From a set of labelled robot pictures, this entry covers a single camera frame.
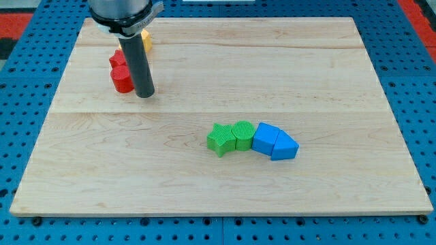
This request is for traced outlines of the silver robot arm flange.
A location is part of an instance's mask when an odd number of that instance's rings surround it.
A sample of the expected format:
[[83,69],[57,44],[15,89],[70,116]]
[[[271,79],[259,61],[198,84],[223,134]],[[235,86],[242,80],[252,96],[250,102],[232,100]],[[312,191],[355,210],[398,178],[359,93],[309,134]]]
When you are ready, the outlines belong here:
[[141,33],[164,10],[162,1],[88,0],[88,3],[97,27],[121,39]]

